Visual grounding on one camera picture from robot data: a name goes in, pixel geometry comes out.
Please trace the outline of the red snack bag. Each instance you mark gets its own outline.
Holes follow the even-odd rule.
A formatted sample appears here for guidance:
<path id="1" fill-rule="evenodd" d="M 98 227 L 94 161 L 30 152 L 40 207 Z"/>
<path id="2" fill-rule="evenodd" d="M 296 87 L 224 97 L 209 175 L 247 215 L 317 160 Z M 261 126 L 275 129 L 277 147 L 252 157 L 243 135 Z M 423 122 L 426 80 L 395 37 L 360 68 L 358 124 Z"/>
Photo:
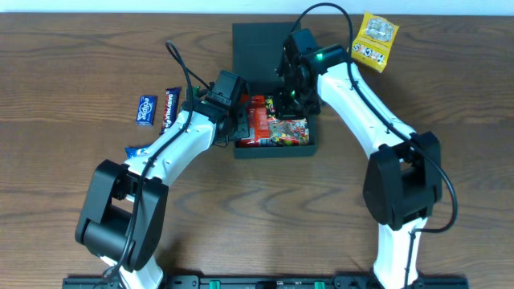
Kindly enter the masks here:
<path id="1" fill-rule="evenodd" d="M 253 96 L 247 106 L 249 137 L 238 140 L 242 148 L 276 147 L 272 140 L 270 124 L 276 121 L 275 107 L 271 96 Z"/>

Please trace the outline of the dark green box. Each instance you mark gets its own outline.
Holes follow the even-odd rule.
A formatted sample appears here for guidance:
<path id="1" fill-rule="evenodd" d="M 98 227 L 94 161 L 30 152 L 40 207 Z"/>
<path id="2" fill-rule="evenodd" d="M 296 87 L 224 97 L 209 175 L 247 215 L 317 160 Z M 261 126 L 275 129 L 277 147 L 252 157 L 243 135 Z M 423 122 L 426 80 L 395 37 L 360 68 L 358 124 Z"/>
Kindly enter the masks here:
<path id="1" fill-rule="evenodd" d="M 250 96 L 273 96 L 282 88 L 283 81 L 276 75 L 283 50 L 283 42 L 290 34 L 292 22 L 248 22 L 232 25 L 232 71 L 245 79 Z M 270 157 L 310 157 L 316 153 L 316 118 L 308 118 L 310 141 L 301 146 L 244 148 L 235 144 L 237 159 Z"/>

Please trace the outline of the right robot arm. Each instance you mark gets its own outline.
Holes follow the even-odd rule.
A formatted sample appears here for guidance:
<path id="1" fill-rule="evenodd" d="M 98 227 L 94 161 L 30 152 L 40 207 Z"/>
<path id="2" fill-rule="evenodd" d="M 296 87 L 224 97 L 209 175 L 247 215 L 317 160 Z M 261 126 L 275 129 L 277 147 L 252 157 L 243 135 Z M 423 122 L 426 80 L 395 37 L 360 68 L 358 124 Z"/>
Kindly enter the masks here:
<path id="1" fill-rule="evenodd" d="M 362 193 L 378 224 L 373 273 L 384 288 L 408 288 L 418 279 L 418 239 L 442 196 L 440 143 L 399 120 L 362 79 L 340 45 L 284 45 L 277 74 L 281 119 L 300 118 L 327 103 L 368 159 Z"/>

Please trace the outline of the yellow candy bag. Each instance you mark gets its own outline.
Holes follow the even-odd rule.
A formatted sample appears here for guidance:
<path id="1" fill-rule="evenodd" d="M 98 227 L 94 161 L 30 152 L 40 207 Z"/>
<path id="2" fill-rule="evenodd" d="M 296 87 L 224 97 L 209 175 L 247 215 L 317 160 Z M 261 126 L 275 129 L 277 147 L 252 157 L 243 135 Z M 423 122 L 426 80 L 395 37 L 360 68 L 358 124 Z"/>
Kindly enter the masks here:
<path id="1" fill-rule="evenodd" d="M 353 60 L 382 73 L 400 26 L 366 11 L 351 46 Z"/>

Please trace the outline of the black Haribo candy bag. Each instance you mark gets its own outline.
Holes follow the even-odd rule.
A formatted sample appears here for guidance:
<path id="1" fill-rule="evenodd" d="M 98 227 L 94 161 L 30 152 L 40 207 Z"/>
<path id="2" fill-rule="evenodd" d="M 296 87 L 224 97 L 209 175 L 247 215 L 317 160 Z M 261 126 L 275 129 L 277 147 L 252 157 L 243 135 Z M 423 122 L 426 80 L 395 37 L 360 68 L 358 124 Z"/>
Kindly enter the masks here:
<path id="1" fill-rule="evenodd" d="M 266 123 L 263 138 L 270 146 L 303 146 L 308 145 L 310 134 L 308 121 L 300 120 L 278 120 L 275 116 L 275 105 L 270 96 L 264 97 L 266 108 Z"/>

